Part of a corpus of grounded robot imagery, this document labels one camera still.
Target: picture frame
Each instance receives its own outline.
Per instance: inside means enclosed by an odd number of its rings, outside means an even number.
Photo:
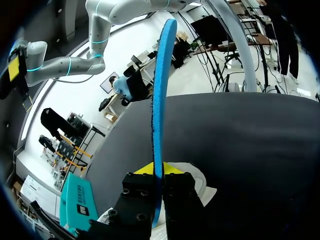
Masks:
[[[112,86],[109,82],[109,78],[115,76],[119,77],[119,75],[114,71],[112,74],[110,74],[101,84],[100,87],[107,93],[109,94],[112,91]]]

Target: white pipe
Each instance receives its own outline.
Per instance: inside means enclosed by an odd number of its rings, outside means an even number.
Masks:
[[[252,60],[245,31],[238,16],[234,14],[229,7],[229,3],[227,3],[225,0],[208,0],[208,4],[213,11],[218,13],[217,16],[221,16],[238,49],[245,75],[246,90],[248,92],[256,92],[257,85],[255,66]]]

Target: blue foam sponge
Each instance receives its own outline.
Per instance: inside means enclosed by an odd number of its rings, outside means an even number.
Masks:
[[[152,99],[152,143],[154,174],[156,176],[156,206],[152,227],[157,225],[161,202],[162,202],[162,149],[164,134],[164,119],[166,108],[166,95],[171,68],[171,58],[174,50],[177,34],[177,21],[169,19],[166,21],[160,41],[155,62],[155,75]]]

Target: yellow label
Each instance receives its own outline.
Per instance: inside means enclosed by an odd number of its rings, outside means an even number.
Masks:
[[[163,163],[163,170],[164,174],[183,174],[183,171],[180,171],[179,169],[169,165],[168,163]],[[135,174],[153,174],[154,173],[154,163],[151,162],[147,166],[144,166],[143,168],[139,169],[135,172]]]
[[[9,77],[10,77],[10,82],[12,82],[16,76],[19,74],[19,57],[16,56],[15,59],[13,59],[9,65],[8,65],[8,70],[9,70]]]

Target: black table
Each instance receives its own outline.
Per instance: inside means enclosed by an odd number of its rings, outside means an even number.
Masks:
[[[271,234],[269,224],[283,224],[281,204],[306,194],[314,180],[319,119],[319,103],[303,97],[171,96],[166,99],[163,157],[193,163],[207,185],[217,188],[206,208],[208,221],[221,234],[250,231],[252,224]],[[116,203],[125,174],[153,160],[150,100],[132,103],[94,156],[87,179],[101,215]]]

